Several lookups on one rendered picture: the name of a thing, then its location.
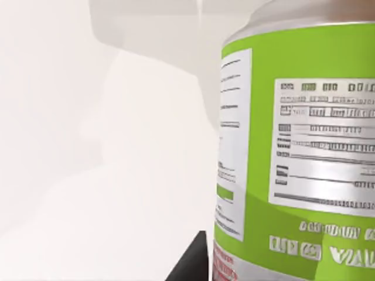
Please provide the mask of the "green and silver can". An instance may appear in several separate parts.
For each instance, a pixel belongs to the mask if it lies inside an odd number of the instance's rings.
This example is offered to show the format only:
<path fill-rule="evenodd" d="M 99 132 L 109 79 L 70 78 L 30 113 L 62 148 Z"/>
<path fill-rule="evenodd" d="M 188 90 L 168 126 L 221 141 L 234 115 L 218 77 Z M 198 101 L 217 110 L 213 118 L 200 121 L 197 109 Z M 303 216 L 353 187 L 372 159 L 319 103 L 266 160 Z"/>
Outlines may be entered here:
<path fill-rule="evenodd" d="M 220 99 L 211 281 L 375 281 L 375 0 L 270 0 Z"/>

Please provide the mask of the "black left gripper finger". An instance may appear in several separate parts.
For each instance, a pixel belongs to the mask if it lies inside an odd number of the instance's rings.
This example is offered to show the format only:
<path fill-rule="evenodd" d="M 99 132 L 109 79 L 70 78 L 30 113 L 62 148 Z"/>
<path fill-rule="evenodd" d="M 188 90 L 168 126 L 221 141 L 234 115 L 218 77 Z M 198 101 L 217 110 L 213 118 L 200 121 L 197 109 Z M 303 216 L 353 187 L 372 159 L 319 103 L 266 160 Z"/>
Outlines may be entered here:
<path fill-rule="evenodd" d="M 199 231 L 165 281 L 209 281 L 206 231 Z"/>

